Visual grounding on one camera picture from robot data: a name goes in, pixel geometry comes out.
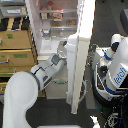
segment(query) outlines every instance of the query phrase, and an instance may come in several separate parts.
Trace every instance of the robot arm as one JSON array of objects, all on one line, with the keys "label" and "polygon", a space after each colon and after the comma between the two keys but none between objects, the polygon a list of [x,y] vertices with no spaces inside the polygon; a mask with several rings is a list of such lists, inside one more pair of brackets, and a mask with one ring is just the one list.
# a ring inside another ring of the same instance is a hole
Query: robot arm
[{"label": "robot arm", "polygon": [[43,90],[63,65],[64,61],[52,54],[31,71],[18,72],[10,78],[4,96],[3,128],[31,128],[25,119],[26,111],[36,102],[38,90]]}]

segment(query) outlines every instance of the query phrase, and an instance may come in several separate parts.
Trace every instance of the refrigerator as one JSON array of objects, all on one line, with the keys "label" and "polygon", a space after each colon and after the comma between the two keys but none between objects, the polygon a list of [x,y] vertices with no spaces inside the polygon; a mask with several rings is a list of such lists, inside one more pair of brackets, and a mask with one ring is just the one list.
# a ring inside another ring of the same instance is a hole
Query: refrigerator
[{"label": "refrigerator", "polygon": [[39,62],[57,53],[58,46],[67,42],[66,102],[76,114],[92,36],[95,0],[25,0],[25,3]]}]

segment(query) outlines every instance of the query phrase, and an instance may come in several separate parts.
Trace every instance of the cable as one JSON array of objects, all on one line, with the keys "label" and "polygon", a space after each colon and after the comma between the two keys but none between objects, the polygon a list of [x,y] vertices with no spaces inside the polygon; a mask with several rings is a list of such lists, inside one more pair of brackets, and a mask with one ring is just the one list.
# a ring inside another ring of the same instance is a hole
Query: cable
[{"label": "cable", "polygon": [[87,83],[86,82],[89,82],[91,84],[91,82],[89,80],[85,80],[83,81],[83,84],[84,84],[84,94],[83,96],[79,99],[79,103],[84,99],[85,95],[92,89],[92,84],[91,84],[91,87],[89,88],[88,91],[86,91],[86,88],[87,88]]},{"label": "cable", "polygon": [[117,124],[117,122],[118,122],[118,121],[116,121],[116,123],[115,123],[115,119],[118,119],[118,113],[112,113],[112,114],[108,117],[107,121],[105,122],[104,128],[106,128],[107,123],[108,123],[108,126],[109,126],[110,128],[114,128],[114,126],[115,126],[115,125]]},{"label": "cable", "polygon": [[98,46],[97,44],[93,44],[93,45],[91,46],[91,51],[92,51],[92,53],[94,54],[93,46],[96,46],[96,48],[99,48],[99,46]]},{"label": "cable", "polygon": [[121,119],[122,119],[122,105],[123,105],[123,101],[124,101],[124,98],[125,98],[125,96],[126,96],[127,93],[128,93],[128,90],[125,91],[124,96],[123,96],[123,99],[122,99],[122,102],[121,102],[121,115],[120,115],[120,122],[119,122],[118,128],[120,128],[120,125],[121,125]]}]

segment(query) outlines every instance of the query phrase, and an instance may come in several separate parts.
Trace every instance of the refrigerator shelf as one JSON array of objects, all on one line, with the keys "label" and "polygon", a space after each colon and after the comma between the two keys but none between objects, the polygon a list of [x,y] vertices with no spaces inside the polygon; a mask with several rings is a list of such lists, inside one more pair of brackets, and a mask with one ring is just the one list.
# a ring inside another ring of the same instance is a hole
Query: refrigerator shelf
[{"label": "refrigerator shelf", "polygon": [[[76,19],[77,19],[77,17],[63,17],[63,19],[61,21],[64,21],[64,20],[76,20]],[[44,20],[52,20],[52,21],[54,21],[54,17],[53,16],[50,16],[47,19],[42,19],[42,20],[43,21]]]},{"label": "refrigerator shelf", "polygon": [[77,9],[65,9],[65,10],[39,10],[38,13],[72,13],[77,12]]},{"label": "refrigerator shelf", "polygon": [[51,30],[75,30],[77,29],[77,25],[72,25],[72,26],[62,26],[62,27],[51,27]]}]

